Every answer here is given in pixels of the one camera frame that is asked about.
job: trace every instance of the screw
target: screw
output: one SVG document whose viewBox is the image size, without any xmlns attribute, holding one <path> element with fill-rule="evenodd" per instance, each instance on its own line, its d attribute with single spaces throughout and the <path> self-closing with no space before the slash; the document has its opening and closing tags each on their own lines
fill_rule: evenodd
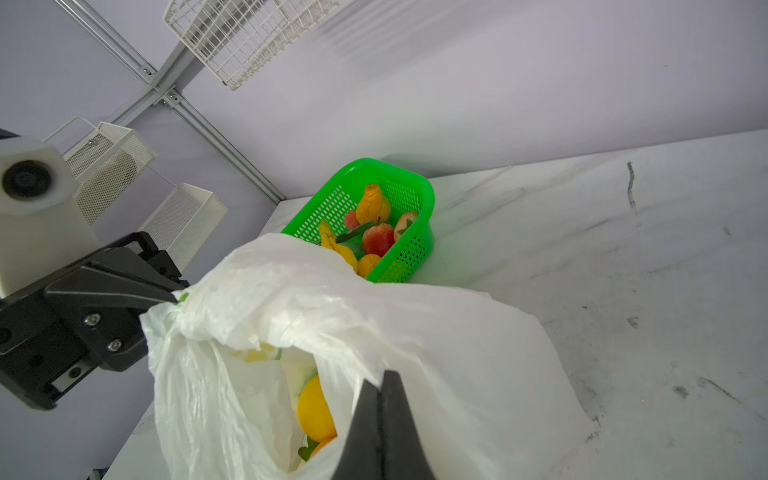
<svg viewBox="0 0 768 480">
<path fill-rule="evenodd" d="M 101 321 L 101 314 L 92 313 L 91 315 L 86 316 L 83 321 L 88 326 L 96 326 Z"/>
<path fill-rule="evenodd" d="M 109 345 L 107 345 L 107 350 L 109 350 L 110 352 L 117 352 L 122 346 L 123 346 L 122 340 L 114 339 L 111 342 L 109 342 Z"/>
</svg>

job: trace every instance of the wire basket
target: wire basket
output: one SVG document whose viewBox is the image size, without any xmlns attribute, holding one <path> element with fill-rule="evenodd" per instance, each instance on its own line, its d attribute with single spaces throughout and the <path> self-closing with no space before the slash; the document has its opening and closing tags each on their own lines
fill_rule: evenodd
<svg viewBox="0 0 768 480">
<path fill-rule="evenodd" d="M 157 248 L 166 250 L 179 271 L 184 272 L 226 213 L 227 206 L 213 192 L 181 184 L 139 231 L 149 233 Z"/>
<path fill-rule="evenodd" d="M 72 131 L 73 122 L 81 120 L 88 132 L 74 142 L 63 155 L 69 170 L 80 184 L 74 193 L 75 201 L 88 223 L 94 223 L 102 213 L 136 180 L 141 172 L 157 157 L 132 128 L 101 122 L 95 127 L 81 117 L 74 117 L 44 141 L 54 136 L 65 137 Z"/>
<path fill-rule="evenodd" d="M 340 2 L 171 0 L 164 21 L 230 90 L 236 90 Z"/>
</svg>

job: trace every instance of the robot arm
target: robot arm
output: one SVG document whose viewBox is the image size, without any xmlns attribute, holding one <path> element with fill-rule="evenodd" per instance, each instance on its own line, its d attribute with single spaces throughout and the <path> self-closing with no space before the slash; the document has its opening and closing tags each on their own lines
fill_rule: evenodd
<svg viewBox="0 0 768 480">
<path fill-rule="evenodd" d="M 146 233 L 99 247 L 53 147 L 0 130 L 0 179 L 0 383 L 49 410 L 146 355 L 139 314 L 188 283 Z"/>
</svg>

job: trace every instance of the green basket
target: green basket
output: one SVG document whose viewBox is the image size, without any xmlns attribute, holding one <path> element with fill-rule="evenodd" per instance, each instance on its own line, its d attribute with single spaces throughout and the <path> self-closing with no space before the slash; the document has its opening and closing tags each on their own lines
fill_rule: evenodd
<svg viewBox="0 0 768 480">
<path fill-rule="evenodd" d="M 366 185 L 377 184 L 392 204 L 389 223 L 397 224 L 406 212 L 418 212 L 405 234 L 366 277 L 371 282 L 407 282 L 432 252 L 435 239 L 429 218 L 435 209 L 435 191 L 426 178 L 372 158 L 361 158 L 339 170 L 283 229 L 308 242 L 320 241 L 318 226 L 328 220 L 336 234 L 344 233 L 344 217 L 355 210 Z M 350 242 L 360 242 L 357 237 Z"/>
</svg>

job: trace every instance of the white plastic bag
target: white plastic bag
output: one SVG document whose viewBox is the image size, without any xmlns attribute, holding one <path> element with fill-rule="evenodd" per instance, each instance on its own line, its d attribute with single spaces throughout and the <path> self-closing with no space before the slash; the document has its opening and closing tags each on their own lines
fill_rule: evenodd
<svg viewBox="0 0 768 480">
<path fill-rule="evenodd" d="M 337 253 L 268 234 L 177 305 L 141 317 L 174 480 L 327 479 L 365 379 L 402 377 L 441 480 L 537 478 L 590 422 L 538 320 L 470 290 L 356 276 Z M 280 360 L 229 353 L 280 347 Z M 296 397 L 313 368 L 339 438 L 300 466 Z"/>
</svg>

